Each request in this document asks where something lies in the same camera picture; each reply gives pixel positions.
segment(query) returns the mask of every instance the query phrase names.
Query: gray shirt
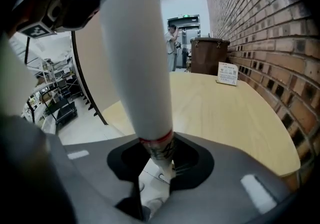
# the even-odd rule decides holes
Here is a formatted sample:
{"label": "gray shirt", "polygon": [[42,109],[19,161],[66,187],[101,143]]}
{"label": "gray shirt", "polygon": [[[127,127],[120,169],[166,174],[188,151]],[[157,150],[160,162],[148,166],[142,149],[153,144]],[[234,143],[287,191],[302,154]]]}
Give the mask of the gray shirt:
{"label": "gray shirt", "polygon": [[177,54],[177,49],[175,48],[175,43],[170,40],[173,36],[170,34],[170,32],[167,32],[165,35],[164,35],[164,38],[165,38],[165,42],[166,42],[166,52],[168,54]]}

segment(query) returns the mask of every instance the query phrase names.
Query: white tube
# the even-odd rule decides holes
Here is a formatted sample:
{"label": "white tube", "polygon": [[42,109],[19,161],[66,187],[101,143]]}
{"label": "white tube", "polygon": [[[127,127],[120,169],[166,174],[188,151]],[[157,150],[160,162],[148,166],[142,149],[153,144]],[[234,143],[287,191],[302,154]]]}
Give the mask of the white tube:
{"label": "white tube", "polygon": [[100,17],[110,73],[136,135],[147,141],[167,135],[171,141],[171,92],[160,0],[106,0]]}

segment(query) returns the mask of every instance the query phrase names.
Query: person's arm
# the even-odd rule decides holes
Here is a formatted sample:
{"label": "person's arm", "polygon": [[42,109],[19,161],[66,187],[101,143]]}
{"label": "person's arm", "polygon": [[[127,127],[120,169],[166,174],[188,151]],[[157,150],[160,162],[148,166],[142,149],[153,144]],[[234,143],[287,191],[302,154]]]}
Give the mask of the person's arm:
{"label": "person's arm", "polygon": [[170,41],[175,42],[178,38],[178,33],[179,33],[179,27],[177,27],[175,29],[175,32],[174,32],[173,36],[171,37]]}

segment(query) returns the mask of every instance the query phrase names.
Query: light wood tabletop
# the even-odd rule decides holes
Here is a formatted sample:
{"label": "light wood tabletop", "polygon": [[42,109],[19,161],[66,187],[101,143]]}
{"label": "light wood tabletop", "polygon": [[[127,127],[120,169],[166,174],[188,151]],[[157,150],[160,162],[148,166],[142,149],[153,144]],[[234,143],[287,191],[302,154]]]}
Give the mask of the light wood tabletop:
{"label": "light wood tabletop", "polygon": [[[216,76],[171,72],[173,130],[241,149],[280,176],[300,168],[296,148],[280,118],[247,83],[216,83]],[[117,102],[102,113],[123,135],[134,134]]]}

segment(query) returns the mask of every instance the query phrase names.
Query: brick wall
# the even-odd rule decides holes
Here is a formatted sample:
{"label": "brick wall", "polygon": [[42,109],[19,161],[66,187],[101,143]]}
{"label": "brick wall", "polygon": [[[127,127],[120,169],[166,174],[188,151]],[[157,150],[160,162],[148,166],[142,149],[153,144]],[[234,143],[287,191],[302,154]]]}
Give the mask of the brick wall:
{"label": "brick wall", "polygon": [[320,41],[300,0],[207,0],[213,37],[230,40],[228,57],[287,128],[307,180],[320,151]]}

